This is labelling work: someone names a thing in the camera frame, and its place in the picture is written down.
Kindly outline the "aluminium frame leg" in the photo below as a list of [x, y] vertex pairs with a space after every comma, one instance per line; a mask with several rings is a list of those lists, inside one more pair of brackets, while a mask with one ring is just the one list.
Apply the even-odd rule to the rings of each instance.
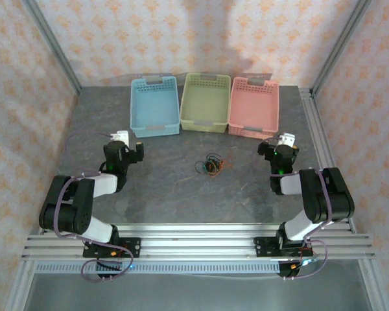
[[359, 267], [372, 311], [389, 311], [389, 295], [377, 261], [360, 259]]
[[36, 261], [22, 260], [8, 296], [5, 311], [24, 311], [36, 271]]

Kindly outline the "aluminium frame post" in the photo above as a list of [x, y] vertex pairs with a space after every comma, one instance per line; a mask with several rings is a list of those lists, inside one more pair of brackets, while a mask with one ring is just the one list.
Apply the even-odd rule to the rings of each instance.
[[56, 58], [56, 61], [59, 63], [62, 71], [65, 73], [69, 83], [75, 90], [77, 95], [82, 92], [82, 84], [77, 78], [71, 63], [66, 57], [63, 49], [61, 48], [50, 24], [48, 23], [44, 13], [42, 12], [37, 0], [22, 0], [23, 4], [26, 6], [33, 20], [37, 24], [42, 36], [44, 37], [47, 45], [49, 46], [53, 56]]
[[358, 0], [353, 11], [349, 15], [349, 18], [344, 25], [338, 39], [336, 40], [331, 52], [329, 53], [326, 61], [324, 62], [320, 72], [318, 73], [312, 88], [310, 88], [310, 94], [312, 98], [316, 98], [320, 93], [322, 86], [325, 84], [328, 76], [330, 75], [333, 67], [340, 58], [343, 50], [345, 49], [348, 41], [351, 39], [354, 31], [356, 30], [361, 19], [364, 17], [372, 0]]

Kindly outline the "pink plastic basket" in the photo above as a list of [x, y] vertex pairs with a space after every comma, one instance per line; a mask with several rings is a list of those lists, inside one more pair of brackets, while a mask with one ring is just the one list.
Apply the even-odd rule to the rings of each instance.
[[279, 84], [259, 78], [235, 77], [231, 90], [228, 133], [254, 139], [279, 130]]

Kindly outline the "green plastic basket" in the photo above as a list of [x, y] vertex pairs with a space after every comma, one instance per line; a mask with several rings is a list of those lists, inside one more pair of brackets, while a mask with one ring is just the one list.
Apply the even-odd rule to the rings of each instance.
[[180, 106], [183, 130], [223, 133], [228, 126], [231, 77], [189, 73]]

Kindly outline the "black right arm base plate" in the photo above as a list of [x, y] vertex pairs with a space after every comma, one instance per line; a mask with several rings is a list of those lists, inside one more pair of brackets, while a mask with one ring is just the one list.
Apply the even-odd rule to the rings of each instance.
[[303, 241], [283, 240], [281, 237], [255, 237], [253, 239], [257, 257], [311, 257], [314, 252]]

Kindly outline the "blue plastic basket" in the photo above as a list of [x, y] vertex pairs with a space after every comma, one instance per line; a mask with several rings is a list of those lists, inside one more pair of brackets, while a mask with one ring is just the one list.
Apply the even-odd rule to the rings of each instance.
[[137, 138], [180, 133], [180, 105], [174, 76], [132, 81], [130, 128]]

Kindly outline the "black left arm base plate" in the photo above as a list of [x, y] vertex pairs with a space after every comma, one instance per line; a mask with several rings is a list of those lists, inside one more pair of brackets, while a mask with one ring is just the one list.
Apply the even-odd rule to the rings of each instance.
[[[110, 241], [110, 244], [121, 246], [126, 248], [132, 253], [134, 258], [139, 258], [141, 239], [136, 237], [119, 237], [116, 240]], [[107, 248], [106, 246], [100, 246], [90, 243], [84, 244], [82, 256], [84, 258], [93, 259], [119, 259], [130, 258], [127, 252], [117, 248]]]

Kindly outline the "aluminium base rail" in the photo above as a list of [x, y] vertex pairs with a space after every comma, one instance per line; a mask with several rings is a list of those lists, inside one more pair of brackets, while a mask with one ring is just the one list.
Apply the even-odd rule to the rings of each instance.
[[[253, 239], [273, 237], [278, 224], [128, 224], [118, 225], [121, 237], [139, 237], [141, 260], [253, 260]], [[367, 234], [354, 233], [349, 222], [329, 225], [313, 236], [327, 248], [315, 245], [317, 255], [329, 259], [375, 259], [378, 251]], [[53, 232], [30, 235], [22, 257], [25, 260], [80, 260], [83, 243], [58, 238]]]

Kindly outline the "aluminium side rail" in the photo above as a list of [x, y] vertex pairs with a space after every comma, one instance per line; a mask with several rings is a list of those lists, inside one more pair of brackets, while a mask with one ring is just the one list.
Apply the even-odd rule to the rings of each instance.
[[316, 106], [316, 101], [313, 99], [310, 89], [299, 88], [299, 92], [314, 149], [316, 151], [318, 164], [321, 168], [336, 167], [335, 159], [322, 124], [322, 119]]

